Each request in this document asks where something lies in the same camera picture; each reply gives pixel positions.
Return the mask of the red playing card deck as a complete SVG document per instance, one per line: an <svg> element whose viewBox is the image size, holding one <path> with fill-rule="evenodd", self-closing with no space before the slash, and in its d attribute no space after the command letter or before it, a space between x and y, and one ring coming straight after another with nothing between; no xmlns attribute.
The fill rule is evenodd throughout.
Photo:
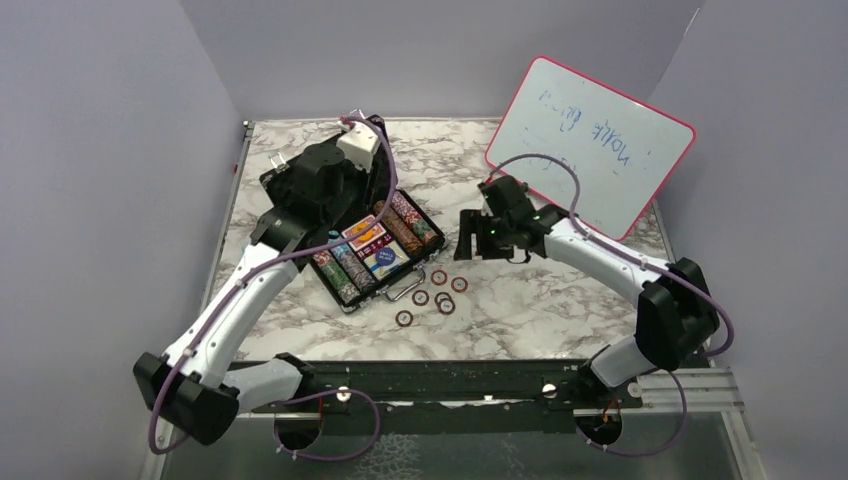
<svg viewBox="0 0 848 480"><path fill-rule="evenodd" d="M377 222L373 215L368 215L342 231L342 237L347 240L353 251L360 251L369 244L379 240L387 233L384 225Z"/></svg>

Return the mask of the blue playing card deck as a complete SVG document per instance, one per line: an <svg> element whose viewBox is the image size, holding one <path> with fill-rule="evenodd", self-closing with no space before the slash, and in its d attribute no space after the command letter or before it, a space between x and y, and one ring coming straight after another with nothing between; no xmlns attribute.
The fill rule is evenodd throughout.
<svg viewBox="0 0 848 480"><path fill-rule="evenodd" d="M409 261L409 255L396 241L377 248L363 260L366 268L377 280L386 278Z"/></svg>

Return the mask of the orange dealer button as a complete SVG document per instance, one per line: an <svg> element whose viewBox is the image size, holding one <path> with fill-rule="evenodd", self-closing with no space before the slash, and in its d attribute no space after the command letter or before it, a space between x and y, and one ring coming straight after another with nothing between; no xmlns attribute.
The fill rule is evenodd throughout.
<svg viewBox="0 0 848 480"><path fill-rule="evenodd" d="M374 227L368 228L368 222L360 222L353 229L353 234L357 239L362 239L363 241L370 240L373 235L377 232Z"/></svg>

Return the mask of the blue dealer button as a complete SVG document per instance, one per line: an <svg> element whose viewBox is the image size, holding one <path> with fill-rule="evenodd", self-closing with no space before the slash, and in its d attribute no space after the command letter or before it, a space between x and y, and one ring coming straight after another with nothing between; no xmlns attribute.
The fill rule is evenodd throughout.
<svg viewBox="0 0 848 480"><path fill-rule="evenodd" d="M377 265L388 267L395 263L397 259L397 254L390 247L385 247L375 254L375 261Z"/></svg>

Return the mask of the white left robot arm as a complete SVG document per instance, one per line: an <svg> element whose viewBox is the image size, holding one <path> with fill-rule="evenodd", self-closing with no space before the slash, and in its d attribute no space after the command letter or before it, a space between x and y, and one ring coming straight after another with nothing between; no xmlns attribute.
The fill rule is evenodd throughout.
<svg viewBox="0 0 848 480"><path fill-rule="evenodd" d="M354 201L345 184L358 173L339 147L320 143L274 174L282 187L278 201L260 217L222 290L163 354L145 353L136 361L133 374L151 410L148 442L153 453L173 449L157 440L161 419L210 445L240 413L276 400L298 411L313 401L315 386L294 357L239 371L230 365L270 302L313 254L331 247L329 231Z"/></svg>

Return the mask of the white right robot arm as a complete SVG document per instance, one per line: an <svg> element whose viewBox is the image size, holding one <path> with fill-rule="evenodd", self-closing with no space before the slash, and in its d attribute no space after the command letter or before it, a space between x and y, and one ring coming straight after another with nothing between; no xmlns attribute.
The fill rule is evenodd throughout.
<svg viewBox="0 0 848 480"><path fill-rule="evenodd" d="M478 188L484 204L461 211L455 260L512 261L522 250L582 271L636 308L634 333L579 368L577 393L585 404L600 407L634 377L678 369L718 330L719 315L697 263L642 255L596 234L559 206L535 208L511 176Z"/></svg>

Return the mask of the brown orange chip stack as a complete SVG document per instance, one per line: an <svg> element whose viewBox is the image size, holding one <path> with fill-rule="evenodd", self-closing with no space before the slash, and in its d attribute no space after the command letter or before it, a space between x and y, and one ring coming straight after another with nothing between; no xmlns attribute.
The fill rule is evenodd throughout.
<svg viewBox="0 0 848 480"><path fill-rule="evenodd" d="M388 210L382 217L382 223L388 228L395 240L411 257L421 255L424 250L423 243L402 220L393 206L389 206L385 201L378 201L373 206L373 210L375 213L380 213L384 207L387 207Z"/></svg>

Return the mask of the light blue chip stack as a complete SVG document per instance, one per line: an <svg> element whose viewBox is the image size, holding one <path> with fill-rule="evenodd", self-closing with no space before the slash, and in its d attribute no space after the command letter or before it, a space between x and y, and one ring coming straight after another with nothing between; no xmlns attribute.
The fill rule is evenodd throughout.
<svg viewBox="0 0 848 480"><path fill-rule="evenodd" d="M355 258L355 254L347 243L342 243L331 248L331 252L339 263L347 262Z"/></svg>

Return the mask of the red white chip stack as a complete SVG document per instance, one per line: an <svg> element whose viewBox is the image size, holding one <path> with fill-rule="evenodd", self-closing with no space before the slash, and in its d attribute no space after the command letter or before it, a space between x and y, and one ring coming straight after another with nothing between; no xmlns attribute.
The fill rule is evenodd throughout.
<svg viewBox="0 0 848 480"><path fill-rule="evenodd" d="M319 269L328 268L335 263L335 258L329 250L322 250L312 255L312 260Z"/></svg>

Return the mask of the red dice row in case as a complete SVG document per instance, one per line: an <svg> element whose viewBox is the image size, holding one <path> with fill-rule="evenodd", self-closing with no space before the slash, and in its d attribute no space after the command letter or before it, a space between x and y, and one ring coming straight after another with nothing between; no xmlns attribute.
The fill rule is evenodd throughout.
<svg viewBox="0 0 848 480"><path fill-rule="evenodd" d="M368 245L365 245L362 249L356 251L356 254L359 259L365 259L369 256L375 255L377 251L389 246L391 244L391 240L388 242L385 241L374 241Z"/></svg>

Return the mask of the black aluminium poker case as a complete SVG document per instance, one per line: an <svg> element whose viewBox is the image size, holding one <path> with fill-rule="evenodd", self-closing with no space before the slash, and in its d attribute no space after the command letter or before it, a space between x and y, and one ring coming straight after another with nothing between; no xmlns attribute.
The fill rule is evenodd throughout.
<svg viewBox="0 0 848 480"><path fill-rule="evenodd" d="M251 242L280 254L329 244L294 262L311 266L345 312L422 273L446 243L409 194L390 185L387 137L382 117L354 113L340 133L260 177L272 207Z"/></svg>

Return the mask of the orange blue chip stack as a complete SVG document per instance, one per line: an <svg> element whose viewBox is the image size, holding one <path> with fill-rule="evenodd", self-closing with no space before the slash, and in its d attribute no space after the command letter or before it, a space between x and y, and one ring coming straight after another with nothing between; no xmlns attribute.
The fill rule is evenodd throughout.
<svg viewBox="0 0 848 480"><path fill-rule="evenodd" d="M375 283L373 276L354 254L340 254L338 261L360 291L367 291L373 287Z"/></svg>

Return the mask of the green chip stack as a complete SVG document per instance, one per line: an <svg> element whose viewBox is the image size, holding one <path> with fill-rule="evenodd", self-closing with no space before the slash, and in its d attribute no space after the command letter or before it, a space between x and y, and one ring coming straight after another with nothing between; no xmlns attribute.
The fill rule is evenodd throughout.
<svg viewBox="0 0 848 480"><path fill-rule="evenodd" d="M330 262L320 266L320 271L329 281L342 304L350 303L360 295L359 289L337 262Z"/></svg>

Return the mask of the pink framed whiteboard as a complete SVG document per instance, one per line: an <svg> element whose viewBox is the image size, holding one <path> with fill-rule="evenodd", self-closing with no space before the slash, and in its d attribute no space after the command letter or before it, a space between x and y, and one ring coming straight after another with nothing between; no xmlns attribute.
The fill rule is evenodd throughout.
<svg viewBox="0 0 848 480"><path fill-rule="evenodd" d="M543 199L625 238L696 139L695 129L545 56L533 59L484 158Z"/></svg>

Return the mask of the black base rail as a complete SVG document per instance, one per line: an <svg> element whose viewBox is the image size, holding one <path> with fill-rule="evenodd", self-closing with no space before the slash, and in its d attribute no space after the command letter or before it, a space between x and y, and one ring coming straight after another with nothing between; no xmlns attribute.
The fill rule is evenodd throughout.
<svg viewBox="0 0 848 480"><path fill-rule="evenodd" d="M327 436L542 432L572 434L576 416L640 408L625 386L589 396L578 360L312 361L297 396L332 395L286 406L278 399L252 408L288 431L321 428Z"/></svg>

